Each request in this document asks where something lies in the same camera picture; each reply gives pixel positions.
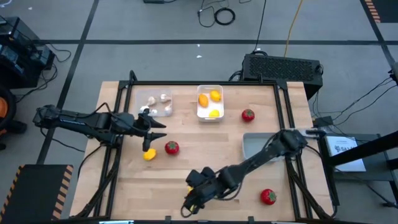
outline yellow lemon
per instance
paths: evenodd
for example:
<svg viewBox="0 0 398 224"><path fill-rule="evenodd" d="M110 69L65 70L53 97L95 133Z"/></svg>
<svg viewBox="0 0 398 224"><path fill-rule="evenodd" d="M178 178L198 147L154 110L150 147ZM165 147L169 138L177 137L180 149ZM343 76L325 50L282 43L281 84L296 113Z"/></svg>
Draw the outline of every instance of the yellow lemon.
<svg viewBox="0 0 398 224"><path fill-rule="evenodd" d="M219 102L221 99L221 94L219 93L219 91L213 90L210 92L210 98L215 102Z"/></svg>
<svg viewBox="0 0 398 224"><path fill-rule="evenodd" d="M144 153L144 159L146 161L149 161L153 159L156 156L156 150L155 149L148 149L147 152Z"/></svg>
<svg viewBox="0 0 398 224"><path fill-rule="evenodd" d="M204 108L206 108L209 105L209 99L204 94L199 94L198 101L199 101L200 106L202 106Z"/></svg>
<svg viewBox="0 0 398 224"><path fill-rule="evenodd" d="M209 114L209 118L218 118L220 117L220 112L218 110L212 110Z"/></svg>

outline gray floor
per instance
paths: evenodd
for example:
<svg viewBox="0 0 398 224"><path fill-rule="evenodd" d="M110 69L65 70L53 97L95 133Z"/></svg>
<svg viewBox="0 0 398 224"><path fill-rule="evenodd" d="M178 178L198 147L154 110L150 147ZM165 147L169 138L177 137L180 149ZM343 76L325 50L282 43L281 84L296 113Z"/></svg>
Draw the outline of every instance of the gray floor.
<svg viewBox="0 0 398 224"><path fill-rule="evenodd" d="M236 11L230 26L204 28L198 24L199 0L179 0L172 4L143 4L141 0L100 0L88 33L88 40L254 40L261 18L262 1L240 5L229 0ZM78 40L81 37L93 0L14 0L0 8L2 16L19 16L41 39ZM285 40L299 0L268 0L262 40ZM211 22L203 14L203 23ZM386 40L398 40L398 24L379 24ZM292 40L377 40L358 0L306 0L292 31ZM74 55L77 45L56 45ZM154 44L105 45L86 44L81 52L64 108L89 112L94 110L102 81L127 79L133 69L139 80L227 80L240 69L245 53L253 45L238 44ZM282 56L284 45L259 45L269 55ZM398 46L389 46L398 60ZM320 60L324 65L324 86L319 93L319 110L341 110L387 78L389 64L378 45L290 45L288 57ZM57 63L58 78L46 90L38 91L20 103L17 119L29 127L21 136L5 136L8 149L0 151L0 198L5 197L17 166L34 164L44 137L31 123L35 109L57 104L72 59ZM351 111L362 108L379 96L380 88ZM396 131L398 102L393 88L367 110L353 115L341 125L346 133L380 133ZM86 137L57 129L55 138L84 149ZM395 151L389 152L397 157ZM71 151L56 142L51 144L46 164L80 165L83 154ZM386 183L372 185L390 200ZM68 216L76 187L73 176L70 193L62 217ZM397 223L393 208L379 206L380 199L363 184L338 182L341 206L337 217L346 221L366 223Z"/></svg>

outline mushroom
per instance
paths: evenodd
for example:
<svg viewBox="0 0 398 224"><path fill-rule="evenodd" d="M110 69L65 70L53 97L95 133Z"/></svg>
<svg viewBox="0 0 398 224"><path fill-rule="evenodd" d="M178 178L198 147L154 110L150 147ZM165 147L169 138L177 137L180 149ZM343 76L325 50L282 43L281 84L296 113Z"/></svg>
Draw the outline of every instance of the mushroom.
<svg viewBox="0 0 398 224"><path fill-rule="evenodd" d="M147 106L152 106L152 105L155 105L155 104L156 104L156 99L153 96L150 96L148 98Z"/></svg>
<svg viewBox="0 0 398 224"><path fill-rule="evenodd" d="M169 104L164 108L164 111L167 115L170 115L172 113L172 104Z"/></svg>
<svg viewBox="0 0 398 224"><path fill-rule="evenodd" d="M151 110L151 111L149 112L148 115L149 115L149 116L155 116L155 115L157 115L157 110L155 110L155 109Z"/></svg>
<svg viewBox="0 0 398 224"><path fill-rule="evenodd" d="M147 109L147 108L149 109L148 106L141 106L141 108L139 108L139 112L140 112L140 113L143 113L144 110Z"/></svg>
<svg viewBox="0 0 398 224"><path fill-rule="evenodd" d="M168 102L168 101L170 101L170 100L172 100L171 97L167 96L166 94L161 94L161 96L160 96L160 102L166 103L166 102Z"/></svg>

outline white paper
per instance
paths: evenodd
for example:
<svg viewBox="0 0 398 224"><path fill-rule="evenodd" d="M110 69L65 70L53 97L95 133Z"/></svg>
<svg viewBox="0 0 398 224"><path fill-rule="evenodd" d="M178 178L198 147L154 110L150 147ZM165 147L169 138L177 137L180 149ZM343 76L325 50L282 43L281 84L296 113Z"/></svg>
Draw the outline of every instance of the white paper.
<svg viewBox="0 0 398 224"><path fill-rule="evenodd" d="M341 136L327 136L326 142L328 144L329 153L331 156L335 156L347 150L350 150L356 146L354 138L346 138ZM337 169L346 172L365 172L366 168L363 164L362 159L357 159L346 164L336 166Z"/></svg>

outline red tomato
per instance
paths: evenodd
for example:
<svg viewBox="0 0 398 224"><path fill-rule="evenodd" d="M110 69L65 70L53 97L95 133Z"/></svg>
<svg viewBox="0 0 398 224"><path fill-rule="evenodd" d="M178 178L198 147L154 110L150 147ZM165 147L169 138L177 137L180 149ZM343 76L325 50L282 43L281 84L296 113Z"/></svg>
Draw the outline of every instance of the red tomato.
<svg viewBox="0 0 398 224"><path fill-rule="evenodd" d="M254 112L253 112L253 110L250 110L250 109L244 110L244 111L242 112L242 119L243 119L245 122L249 122L249 121L253 120L253 119L254 119Z"/></svg>
<svg viewBox="0 0 398 224"><path fill-rule="evenodd" d="M276 202L276 194L271 189L265 189L261 192L261 201L267 205L273 205Z"/></svg>
<svg viewBox="0 0 398 224"><path fill-rule="evenodd" d="M170 155L177 154L180 150L180 146L178 146L178 143L175 141L169 141L165 146L164 149L166 152Z"/></svg>

